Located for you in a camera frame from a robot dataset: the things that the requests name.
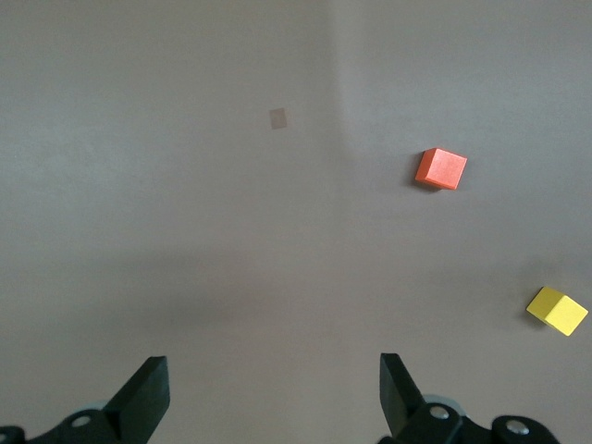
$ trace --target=toy block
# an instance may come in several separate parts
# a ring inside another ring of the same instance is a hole
[[[584,320],[588,310],[560,291],[543,287],[526,311],[548,326],[570,336]]]
[[[456,190],[467,158],[436,147],[424,152],[415,180],[446,190]]]

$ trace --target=gray floor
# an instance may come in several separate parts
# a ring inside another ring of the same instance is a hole
[[[0,422],[166,354],[154,443],[372,444],[398,352],[588,442],[592,324],[524,308],[592,308],[591,42],[586,0],[0,0]]]

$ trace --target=yellow block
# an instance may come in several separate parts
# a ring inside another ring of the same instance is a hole
[[[549,287],[542,288],[526,311],[565,336],[574,333],[588,314],[588,310],[572,298]]]

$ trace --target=orange-red block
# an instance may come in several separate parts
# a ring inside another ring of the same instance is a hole
[[[456,190],[466,157],[436,147],[424,152],[415,180],[446,190]]]

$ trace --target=screw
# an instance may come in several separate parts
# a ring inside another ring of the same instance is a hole
[[[508,430],[515,433],[516,435],[528,435],[530,430],[525,423],[512,419],[506,423]]]
[[[74,421],[72,421],[70,423],[70,425],[73,427],[82,427],[82,426],[86,426],[90,422],[91,422],[91,417],[88,415],[84,415],[84,416],[79,416],[78,418],[76,418]]]
[[[448,419],[450,418],[450,413],[444,407],[440,407],[439,405],[435,405],[431,409],[429,409],[429,413],[434,416],[436,419]]]

